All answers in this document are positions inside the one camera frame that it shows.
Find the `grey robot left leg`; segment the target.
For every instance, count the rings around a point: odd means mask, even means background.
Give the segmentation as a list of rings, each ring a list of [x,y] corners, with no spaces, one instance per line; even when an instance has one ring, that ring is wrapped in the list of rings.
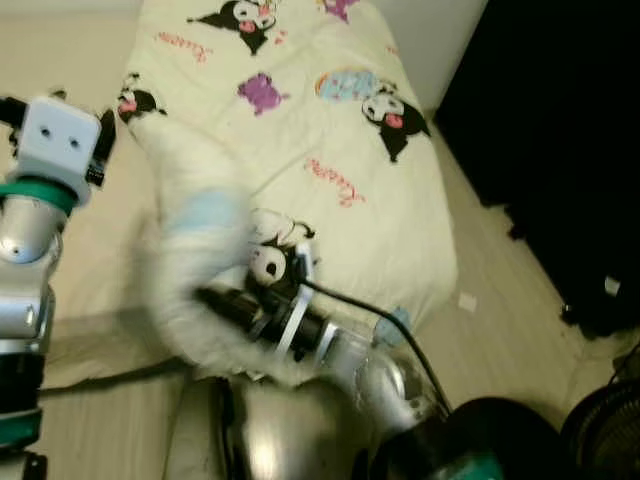
[[[246,479],[241,454],[230,438],[234,420],[227,380],[187,381],[174,410],[163,479]]]

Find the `white fluffy plush toy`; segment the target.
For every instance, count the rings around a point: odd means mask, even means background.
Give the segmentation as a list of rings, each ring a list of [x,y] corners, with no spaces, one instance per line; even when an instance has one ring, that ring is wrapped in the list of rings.
[[[275,355],[197,300],[197,289],[247,264],[253,223],[241,160],[173,116],[134,116],[127,125],[157,182],[163,229],[148,260],[146,305],[161,342],[215,375],[247,374],[285,387],[315,379],[315,367]]]

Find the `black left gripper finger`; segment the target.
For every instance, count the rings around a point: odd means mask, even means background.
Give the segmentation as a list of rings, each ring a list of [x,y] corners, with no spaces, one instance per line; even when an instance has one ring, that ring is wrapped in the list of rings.
[[[93,187],[102,187],[105,182],[105,173],[116,141],[116,119],[113,110],[105,110],[99,118],[99,138],[93,147],[90,161],[90,184]]]

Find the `beige bed sheet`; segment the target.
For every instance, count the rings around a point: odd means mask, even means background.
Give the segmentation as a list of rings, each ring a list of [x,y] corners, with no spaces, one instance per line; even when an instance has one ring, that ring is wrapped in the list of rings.
[[[145,90],[170,116],[232,142],[219,116],[237,81],[253,73],[232,32],[201,23],[221,0],[143,0],[122,13],[0,12],[0,97],[63,87],[92,114],[123,90]],[[44,389],[110,378],[160,364],[168,348],[145,321],[143,288],[160,225],[177,204],[178,180],[152,154],[154,115],[119,125],[104,191],[70,216],[52,274],[56,310]]]

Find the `grey robot leg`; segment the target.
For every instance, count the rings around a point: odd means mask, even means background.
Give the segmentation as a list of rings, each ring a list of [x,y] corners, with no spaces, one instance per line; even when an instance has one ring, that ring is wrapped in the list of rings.
[[[366,480],[369,422],[328,381],[236,387],[238,452],[248,480]]]
[[[174,410],[163,479],[246,479],[241,454],[230,438],[234,420],[227,380],[187,381]]]

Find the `grey robot right leg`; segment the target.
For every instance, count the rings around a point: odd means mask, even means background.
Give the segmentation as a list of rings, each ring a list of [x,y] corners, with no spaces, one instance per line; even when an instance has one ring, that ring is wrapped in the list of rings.
[[[236,387],[238,452],[248,480],[366,480],[369,422],[328,381]]]

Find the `black wardrobe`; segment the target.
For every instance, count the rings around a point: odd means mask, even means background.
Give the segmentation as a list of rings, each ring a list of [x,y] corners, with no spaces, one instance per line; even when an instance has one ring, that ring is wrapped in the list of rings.
[[[622,0],[486,0],[434,122],[486,206],[502,206],[586,337],[639,325],[625,155]]]

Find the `cream cartoon print comforter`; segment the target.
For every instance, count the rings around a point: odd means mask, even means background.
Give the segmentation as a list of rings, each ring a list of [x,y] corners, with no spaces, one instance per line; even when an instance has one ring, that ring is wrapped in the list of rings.
[[[454,293],[442,170],[396,41],[367,0],[143,0],[120,95],[236,155],[256,232],[236,285],[268,305],[311,279],[407,326]]]

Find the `black floor fan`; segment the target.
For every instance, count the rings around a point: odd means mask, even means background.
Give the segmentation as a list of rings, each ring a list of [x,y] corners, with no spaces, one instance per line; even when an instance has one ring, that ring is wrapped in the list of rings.
[[[639,381],[614,381],[582,399],[564,420],[581,480],[640,480]]]

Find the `black round fan base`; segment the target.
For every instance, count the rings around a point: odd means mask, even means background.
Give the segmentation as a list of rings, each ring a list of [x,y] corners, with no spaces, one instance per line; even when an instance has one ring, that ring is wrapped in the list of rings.
[[[572,470],[558,431],[513,399],[471,399],[452,413],[451,426],[468,448],[494,454],[504,480],[554,480]]]

